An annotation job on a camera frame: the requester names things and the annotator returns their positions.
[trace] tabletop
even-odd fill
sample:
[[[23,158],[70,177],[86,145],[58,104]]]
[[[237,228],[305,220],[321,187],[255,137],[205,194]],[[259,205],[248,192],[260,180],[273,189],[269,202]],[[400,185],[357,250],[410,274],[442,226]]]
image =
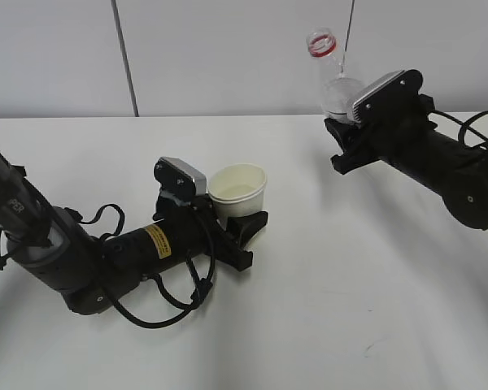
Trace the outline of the tabletop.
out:
[[[488,119],[477,127],[488,133]],[[87,219],[119,204],[126,232],[151,222],[161,156],[208,177],[260,165],[270,213],[253,267],[219,267],[206,305],[163,330],[113,309],[74,314],[11,262],[0,271],[0,390],[488,389],[488,231],[382,162],[339,175],[319,115],[0,119],[0,151],[56,206]],[[114,225],[108,214],[88,231]],[[163,279],[188,298],[184,265]],[[175,313],[151,283],[121,301],[146,320]]]

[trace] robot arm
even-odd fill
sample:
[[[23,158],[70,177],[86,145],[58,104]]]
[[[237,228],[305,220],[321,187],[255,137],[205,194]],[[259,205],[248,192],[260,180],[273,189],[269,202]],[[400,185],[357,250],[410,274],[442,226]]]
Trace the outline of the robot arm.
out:
[[[161,183],[154,222],[120,235],[123,211],[115,233],[92,237],[81,227],[78,212],[53,207],[26,179],[21,167],[11,166],[0,154],[0,237],[7,237],[8,253],[0,253],[0,269],[12,258],[41,282],[60,293],[70,310],[101,313],[114,306],[141,327],[160,328],[183,319],[197,309],[212,287],[216,260],[237,271],[251,266],[253,253],[244,250],[249,239],[268,221],[268,213],[229,218],[224,230],[218,223],[206,178],[176,158],[161,158],[155,165]],[[192,258],[211,257],[207,276],[200,278]],[[190,303],[174,298],[160,273],[185,262],[194,280]],[[141,281],[153,280],[163,297],[182,311],[174,318],[148,323],[130,314],[120,297]]]
[[[349,171],[381,160],[440,195],[462,224],[488,229],[488,138],[463,124],[459,140],[436,132],[429,120],[431,97],[420,95],[422,75],[396,71],[369,85],[348,102],[353,124],[325,120],[343,154],[333,156],[336,171]],[[474,132],[483,142],[467,146],[464,135]]]

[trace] paper cup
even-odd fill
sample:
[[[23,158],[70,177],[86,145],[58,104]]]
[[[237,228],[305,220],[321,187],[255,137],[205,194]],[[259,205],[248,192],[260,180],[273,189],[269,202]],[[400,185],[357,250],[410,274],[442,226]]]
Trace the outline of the paper cup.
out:
[[[220,223],[262,210],[266,172],[253,164],[237,164],[218,171],[208,182],[208,194]]]

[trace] plastic bottle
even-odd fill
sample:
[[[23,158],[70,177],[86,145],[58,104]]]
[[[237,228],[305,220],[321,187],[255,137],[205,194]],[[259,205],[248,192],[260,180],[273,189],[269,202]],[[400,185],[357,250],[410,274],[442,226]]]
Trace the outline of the plastic bottle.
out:
[[[320,104],[327,117],[349,123],[346,104],[364,84],[349,77],[342,64],[343,51],[328,28],[318,28],[307,37],[307,50],[318,64]]]

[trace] yellow warning label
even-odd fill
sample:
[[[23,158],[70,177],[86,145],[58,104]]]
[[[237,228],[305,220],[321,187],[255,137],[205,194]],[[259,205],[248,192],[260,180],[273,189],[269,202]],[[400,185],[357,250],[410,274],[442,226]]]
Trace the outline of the yellow warning label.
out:
[[[152,238],[152,241],[155,244],[155,248],[157,248],[157,252],[159,253],[159,258],[167,258],[168,256],[172,256],[172,247],[168,242],[168,238],[161,229],[157,225],[148,225],[145,227],[146,232]]]

